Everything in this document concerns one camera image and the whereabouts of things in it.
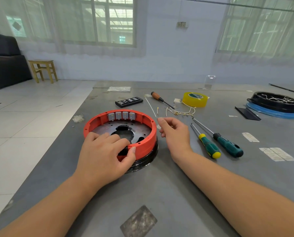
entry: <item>yellow tape roll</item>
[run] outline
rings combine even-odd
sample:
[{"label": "yellow tape roll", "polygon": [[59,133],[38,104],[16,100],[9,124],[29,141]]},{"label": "yellow tape roll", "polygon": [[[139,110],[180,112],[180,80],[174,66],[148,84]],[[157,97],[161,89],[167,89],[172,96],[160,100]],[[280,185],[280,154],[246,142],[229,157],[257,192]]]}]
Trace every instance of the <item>yellow tape roll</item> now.
[{"label": "yellow tape roll", "polygon": [[201,93],[185,92],[182,102],[192,107],[205,107],[208,97]]}]

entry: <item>gray table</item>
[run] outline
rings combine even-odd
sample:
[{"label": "gray table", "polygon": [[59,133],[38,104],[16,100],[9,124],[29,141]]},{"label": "gray table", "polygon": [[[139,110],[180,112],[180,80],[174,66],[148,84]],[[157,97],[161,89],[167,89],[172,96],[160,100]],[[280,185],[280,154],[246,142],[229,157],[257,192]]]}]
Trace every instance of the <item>gray table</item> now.
[{"label": "gray table", "polygon": [[[131,92],[107,92],[109,86],[132,86]],[[158,82],[98,82],[76,114],[85,121],[66,125],[48,151],[13,197],[13,205],[0,215],[0,229],[24,211],[38,203],[73,174],[84,137],[82,129],[93,116],[117,109],[116,100],[157,90],[166,101],[182,98],[187,90],[210,97],[205,108],[197,108],[195,118],[213,131],[218,131],[244,150],[244,156],[234,159],[221,149],[216,162],[228,170],[260,183],[294,201],[294,161],[274,162],[259,148],[280,147],[294,157],[294,120],[259,114],[261,121],[244,119],[234,107],[241,107],[252,96],[250,91],[270,91],[294,97],[294,93],[271,86],[215,85],[212,91],[198,88],[201,84]],[[165,105],[149,99],[159,115],[165,116]],[[181,111],[188,107],[176,104]],[[146,101],[131,106],[155,119]],[[191,117],[178,116],[189,125]],[[190,129],[195,152],[207,156],[196,135]],[[242,132],[249,132],[260,142],[249,142]],[[158,222],[147,236],[238,236],[205,195],[172,161],[164,138],[159,138],[155,160],[142,170],[124,175],[102,188],[76,219],[67,236],[119,236],[120,226],[142,205],[146,205]]]}]

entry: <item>sheer curtain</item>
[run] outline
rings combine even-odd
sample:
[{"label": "sheer curtain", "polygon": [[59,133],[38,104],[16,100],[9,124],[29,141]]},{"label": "sheer curtain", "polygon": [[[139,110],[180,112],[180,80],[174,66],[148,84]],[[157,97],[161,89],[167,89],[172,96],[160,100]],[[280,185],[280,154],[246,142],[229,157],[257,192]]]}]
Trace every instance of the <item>sheer curtain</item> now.
[{"label": "sheer curtain", "polygon": [[[294,0],[231,0],[232,3],[294,10]],[[294,12],[230,6],[215,62],[294,65]]]},{"label": "sheer curtain", "polygon": [[0,34],[14,36],[22,51],[143,56],[145,2],[0,0]]}]

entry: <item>green screwdriver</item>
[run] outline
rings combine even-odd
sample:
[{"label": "green screwdriver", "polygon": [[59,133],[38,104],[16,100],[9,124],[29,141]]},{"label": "green screwdriver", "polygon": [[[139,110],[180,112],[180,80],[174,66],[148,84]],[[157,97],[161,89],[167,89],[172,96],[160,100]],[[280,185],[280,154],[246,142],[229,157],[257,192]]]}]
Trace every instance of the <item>green screwdriver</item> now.
[{"label": "green screwdriver", "polygon": [[220,143],[230,155],[232,155],[233,157],[241,157],[241,156],[243,156],[244,151],[239,146],[237,146],[235,143],[233,143],[233,142],[227,140],[226,138],[222,137],[219,133],[212,132],[210,129],[208,129],[205,125],[200,123],[194,117],[192,119],[196,123],[198,123],[202,127],[204,127],[205,129],[207,129],[209,132],[211,132],[213,134],[213,138],[215,140],[217,140],[217,142]]},{"label": "green screwdriver", "polygon": [[205,134],[201,134],[198,131],[198,129],[196,129],[196,127],[193,125],[193,123],[191,123],[191,126],[193,127],[194,131],[198,134],[198,138],[201,140],[201,142],[205,146],[205,149],[207,153],[209,154],[209,156],[214,159],[218,159],[221,155],[218,147],[215,144],[213,144],[209,139],[207,139]]}]

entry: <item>white wall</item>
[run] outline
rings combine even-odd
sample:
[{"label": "white wall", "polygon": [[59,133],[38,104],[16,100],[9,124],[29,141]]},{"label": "white wall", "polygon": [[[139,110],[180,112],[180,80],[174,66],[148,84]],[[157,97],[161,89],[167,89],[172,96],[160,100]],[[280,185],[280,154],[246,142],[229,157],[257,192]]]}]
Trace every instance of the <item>white wall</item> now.
[{"label": "white wall", "polygon": [[[144,57],[33,51],[25,55],[28,59],[54,60],[60,79],[203,82],[206,75],[212,74],[220,83],[294,83],[294,68],[212,65],[226,7],[185,0],[149,0]],[[178,21],[187,21],[189,28],[177,29]]]}]

